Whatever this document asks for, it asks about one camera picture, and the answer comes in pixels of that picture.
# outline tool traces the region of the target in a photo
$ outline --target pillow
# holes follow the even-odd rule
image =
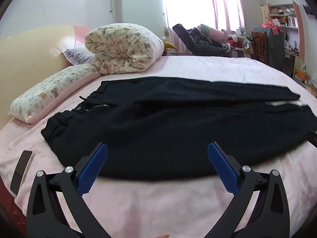
[[[198,26],[198,29],[201,33],[205,34],[211,40],[216,41],[218,43],[223,43],[223,42],[226,42],[227,40],[227,35],[218,29],[208,27],[207,25],[204,25],[204,24],[200,24]]]
[[[115,23],[90,31],[86,48],[95,54],[92,62],[102,74],[142,72],[162,56],[164,44],[147,28]]]
[[[72,65],[90,63],[94,59],[94,54],[88,51],[85,46],[66,49],[63,54]]]
[[[10,106],[9,114],[20,121],[34,124],[72,93],[99,76],[101,74],[91,63],[69,66],[17,97]]]

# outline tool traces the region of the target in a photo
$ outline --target metal screw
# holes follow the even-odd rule
[[[279,175],[280,175],[279,171],[277,171],[277,170],[273,170],[273,171],[272,171],[272,174],[273,174],[274,176],[279,176]]]
[[[71,173],[73,170],[74,170],[74,168],[73,168],[72,166],[67,166],[67,167],[65,168],[65,172],[66,172],[66,173]]]
[[[42,175],[44,174],[44,172],[41,170],[41,171],[38,171],[37,173],[36,173],[36,175],[38,176],[38,177],[41,177]]]
[[[243,166],[242,170],[248,173],[251,171],[251,167],[250,166]]]

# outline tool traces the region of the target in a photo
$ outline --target chair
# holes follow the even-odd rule
[[[255,56],[261,61],[262,63],[267,64],[267,37],[266,32],[253,32],[253,47]]]
[[[176,24],[173,30],[193,55],[198,56],[222,56],[226,50],[211,44],[195,44],[193,37],[181,24]]]

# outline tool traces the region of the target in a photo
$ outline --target plastic bag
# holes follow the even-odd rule
[[[252,44],[246,37],[244,37],[244,39],[243,39],[242,49],[246,53],[253,54]]]
[[[230,43],[228,41],[221,43],[221,46],[222,46],[223,49],[226,50],[226,52],[230,52],[231,46],[230,46]]]

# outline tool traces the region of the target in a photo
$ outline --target wooden chair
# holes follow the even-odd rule
[[[267,64],[266,33],[252,31],[252,37],[253,37],[253,48],[254,48],[255,56],[259,59],[259,61]]]

